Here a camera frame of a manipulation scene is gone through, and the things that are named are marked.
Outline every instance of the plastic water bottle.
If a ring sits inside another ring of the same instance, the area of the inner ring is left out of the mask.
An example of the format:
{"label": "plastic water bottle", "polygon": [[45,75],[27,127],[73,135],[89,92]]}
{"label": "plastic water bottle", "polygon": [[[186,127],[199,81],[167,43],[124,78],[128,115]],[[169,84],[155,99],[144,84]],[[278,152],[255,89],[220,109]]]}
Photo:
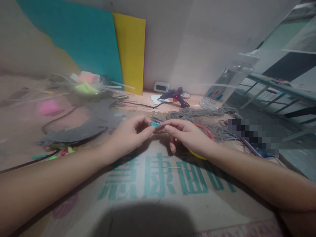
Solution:
{"label": "plastic water bottle", "polygon": [[221,107],[242,80],[253,72],[253,66],[258,61],[258,57],[239,54],[239,58],[231,61],[214,83],[220,85],[211,86],[200,101],[200,105],[204,109],[217,109]]}

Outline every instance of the hot glue gun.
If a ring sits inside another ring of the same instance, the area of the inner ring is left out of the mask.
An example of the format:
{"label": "hot glue gun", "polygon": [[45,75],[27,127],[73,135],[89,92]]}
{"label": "hot glue gun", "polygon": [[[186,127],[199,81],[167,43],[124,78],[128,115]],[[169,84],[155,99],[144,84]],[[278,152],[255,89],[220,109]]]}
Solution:
{"label": "hot glue gun", "polygon": [[171,90],[171,91],[164,93],[162,96],[159,97],[158,100],[174,98],[180,102],[181,108],[190,107],[190,105],[187,102],[185,102],[184,99],[181,97],[182,93],[183,93],[182,87],[178,87],[177,90]]}

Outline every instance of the pink sponge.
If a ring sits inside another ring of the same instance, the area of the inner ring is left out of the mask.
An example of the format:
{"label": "pink sponge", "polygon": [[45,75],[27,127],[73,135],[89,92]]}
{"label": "pink sponge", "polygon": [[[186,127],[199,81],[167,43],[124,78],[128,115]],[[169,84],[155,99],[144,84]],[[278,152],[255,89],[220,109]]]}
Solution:
{"label": "pink sponge", "polygon": [[81,74],[80,77],[78,78],[78,83],[83,84],[84,82],[87,82],[88,84],[92,84],[96,80],[97,80],[96,75],[84,73],[84,74]]}
{"label": "pink sponge", "polygon": [[60,111],[60,108],[59,108],[58,104],[56,103],[56,101],[54,101],[54,100],[49,100],[49,101],[43,102],[39,108],[39,113],[42,115],[48,115],[51,113],[56,113],[58,111]]}

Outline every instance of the black wire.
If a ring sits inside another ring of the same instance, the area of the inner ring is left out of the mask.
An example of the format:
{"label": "black wire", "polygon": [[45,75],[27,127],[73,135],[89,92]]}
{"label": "black wire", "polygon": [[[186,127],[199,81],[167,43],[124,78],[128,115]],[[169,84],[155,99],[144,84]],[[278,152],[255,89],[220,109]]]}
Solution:
{"label": "black wire", "polygon": [[56,119],[51,120],[50,122],[46,123],[45,125],[42,126],[42,132],[43,132],[44,134],[47,134],[45,128],[46,128],[48,125],[50,125],[51,123],[53,123],[53,122],[55,122],[55,121],[57,121],[57,120],[60,120],[60,119],[62,119],[62,118],[64,118],[64,117],[68,116],[69,114],[71,114],[72,112],[74,112],[76,109],[78,109],[78,108],[81,107],[81,106],[82,106],[82,105],[76,106],[76,107],[74,107],[72,110],[70,110],[67,114],[65,114],[65,115],[63,115],[63,116],[61,116],[61,117],[59,117],[59,118],[56,118]]}
{"label": "black wire", "polygon": [[[172,103],[172,102],[162,102],[162,103],[160,103],[159,105],[150,106],[150,105],[137,104],[137,103],[127,102],[127,101],[119,101],[119,102],[121,102],[121,103],[133,104],[133,105],[141,105],[141,106],[145,106],[145,107],[152,108],[152,109],[155,109],[155,108],[159,107],[159,106],[162,105],[162,104],[170,104],[170,103]],[[59,117],[59,118],[56,118],[56,119],[54,119],[54,120],[52,120],[52,121],[50,121],[50,122],[44,124],[44,125],[42,126],[42,128],[41,128],[42,132],[43,132],[44,134],[47,134],[45,128],[46,128],[48,125],[50,125],[51,123],[53,123],[53,122],[55,122],[55,121],[57,121],[57,120],[60,120],[60,119],[62,119],[62,118],[64,118],[64,117],[68,116],[69,114],[71,114],[72,112],[74,112],[74,111],[75,111],[76,109],[78,109],[79,107],[81,107],[81,105],[74,107],[74,108],[73,108],[72,110],[70,110],[67,114],[65,114],[65,115],[63,115],[63,116],[61,116],[61,117]],[[18,168],[21,168],[21,167],[24,167],[24,166],[27,166],[27,165],[30,165],[30,164],[39,162],[39,161],[41,161],[41,160],[45,160],[45,159],[47,159],[47,158],[49,158],[49,157],[51,157],[51,156],[57,154],[58,152],[59,152],[59,149],[56,149],[56,151],[55,151],[54,153],[52,153],[52,154],[49,154],[49,155],[44,156],[44,157],[42,157],[42,158],[38,158],[38,159],[36,159],[36,160],[30,161],[30,162],[27,162],[27,163],[24,163],[24,164],[21,164],[21,165],[18,165],[18,166],[14,166],[14,167],[9,168],[9,169],[6,169],[6,170],[2,170],[2,171],[0,171],[0,174],[6,173],[6,172],[9,172],[9,171],[12,171],[12,170],[16,170],[16,169],[18,169]]]}
{"label": "black wire", "polygon": [[[72,112],[74,112],[74,111],[75,111],[76,109],[78,109],[79,107],[81,107],[81,105],[74,107],[74,108],[73,108],[72,110],[70,110],[67,114],[65,114],[65,115],[63,115],[63,116],[60,116],[59,118],[56,118],[56,119],[54,119],[54,120],[52,120],[52,121],[46,123],[45,125],[43,125],[42,128],[41,128],[41,129],[42,129],[42,132],[43,132],[44,134],[47,134],[45,128],[46,128],[48,125],[50,125],[51,123],[53,123],[53,122],[55,122],[55,121],[57,121],[57,120],[60,120],[60,119],[62,119],[62,118],[64,118],[64,117],[68,116],[69,114],[71,114]],[[57,153],[59,152],[59,150],[60,150],[60,149],[56,149],[56,151],[55,151],[54,153],[49,154],[49,155],[46,155],[46,156],[44,156],[44,157],[42,157],[42,158],[38,158],[38,159],[36,159],[36,160],[30,161],[30,162],[27,162],[27,163],[24,163],[24,164],[21,164],[21,165],[18,165],[18,166],[14,166],[14,167],[9,168],[9,169],[6,169],[6,170],[2,170],[2,171],[0,171],[0,174],[6,173],[6,172],[9,172],[9,171],[12,171],[12,170],[16,170],[16,169],[18,169],[18,168],[21,168],[21,167],[24,167],[24,166],[27,166],[27,165],[34,164],[34,163],[39,162],[39,161],[41,161],[41,160],[45,160],[45,159],[47,159],[47,158],[49,158],[49,157],[51,157],[51,156],[57,154]]]}
{"label": "black wire", "polygon": [[156,106],[150,106],[150,105],[144,105],[144,104],[137,104],[137,103],[132,103],[132,102],[127,102],[127,101],[120,101],[121,103],[129,103],[129,104],[134,104],[134,105],[142,105],[142,106],[145,106],[145,107],[148,107],[148,108],[152,108],[152,109],[155,109],[157,107],[159,107],[160,105],[162,104],[171,104],[172,102],[162,102],[160,103],[159,105],[156,105]]}
{"label": "black wire", "polygon": [[46,156],[44,156],[44,157],[42,157],[42,158],[38,158],[38,159],[36,159],[36,160],[30,161],[30,162],[27,162],[27,163],[24,163],[24,164],[21,164],[21,165],[18,165],[18,166],[14,166],[14,167],[9,168],[9,169],[6,169],[6,170],[2,170],[2,171],[0,171],[0,174],[6,173],[6,172],[9,172],[9,171],[12,171],[12,170],[16,170],[16,169],[18,169],[18,168],[21,168],[21,167],[24,167],[24,166],[27,166],[27,165],[30,165],[30,164],[39,162],[39,161],[41,161],[41,160],[45,160],[45,159],[47,159],[47,158],[49,158],[49,157],[51,157],[51,156],[53,156],[53,155],[56,155],[58,152],[59,152],[59,149],[57,149],[54,153],[49,154],[49,155],[46,155]]}

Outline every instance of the gray yarn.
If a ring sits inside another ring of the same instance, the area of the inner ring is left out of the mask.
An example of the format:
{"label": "gray yarn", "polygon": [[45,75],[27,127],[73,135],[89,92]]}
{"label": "gray yarn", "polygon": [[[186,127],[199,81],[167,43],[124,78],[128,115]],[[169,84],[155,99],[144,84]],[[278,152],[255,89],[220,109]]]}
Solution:
{"label": "gray yarn", "polygon": [[227,127],[219,126],[216,124],[208,123],[198,117],[210,116],[214,118],[223,117],[224,114],[229,114],[235,119],[241,119],[237,109],[231,107],[221,107],[217,110],[211,109],[181,109],[179,112],[170,111],[167,114],[167,119],[182,119],[188,120],[192,123],[198,123],[206,127],[214,136],[214,140],[217,142],[223,141],[236,141],[239,137],[234,133],[228,131]]}

